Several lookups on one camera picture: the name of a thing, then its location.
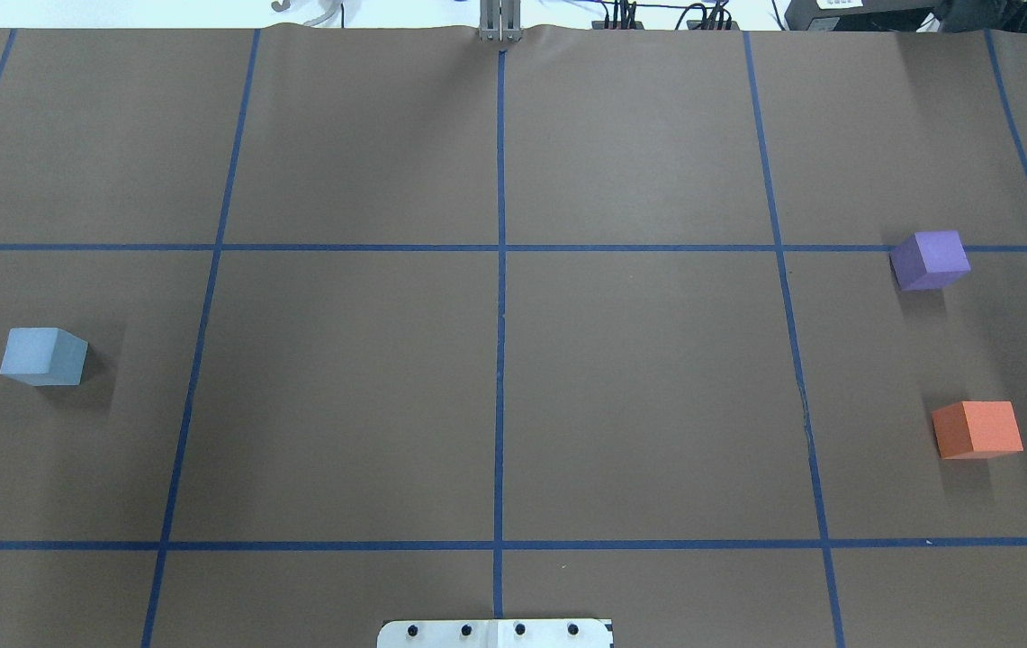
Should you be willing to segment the light blue foam block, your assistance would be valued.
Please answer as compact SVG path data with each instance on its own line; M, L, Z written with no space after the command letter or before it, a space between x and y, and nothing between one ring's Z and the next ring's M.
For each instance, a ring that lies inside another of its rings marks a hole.
M0 374L35 387L78 386L88 343L61 328L11 328Z

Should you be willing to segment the purple foam block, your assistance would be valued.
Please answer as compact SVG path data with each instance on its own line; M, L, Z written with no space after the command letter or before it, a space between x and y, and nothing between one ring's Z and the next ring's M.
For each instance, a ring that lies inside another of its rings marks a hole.
M901 291L941 290L971 271L957 230L916 232L890 250L890 263Z

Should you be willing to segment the aluminium frame post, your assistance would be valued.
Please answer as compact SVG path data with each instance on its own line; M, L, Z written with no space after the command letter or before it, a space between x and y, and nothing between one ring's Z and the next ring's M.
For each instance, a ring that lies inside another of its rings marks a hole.
M481 41L521 41L524 26L520 0L479 1L479 37Z

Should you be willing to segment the orange foam block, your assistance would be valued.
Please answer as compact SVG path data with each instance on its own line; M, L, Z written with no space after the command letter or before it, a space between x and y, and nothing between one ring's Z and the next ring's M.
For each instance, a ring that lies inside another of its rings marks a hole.
M959 401L935 409L930 418L941 459L990 459L1023 451L1010 401Z

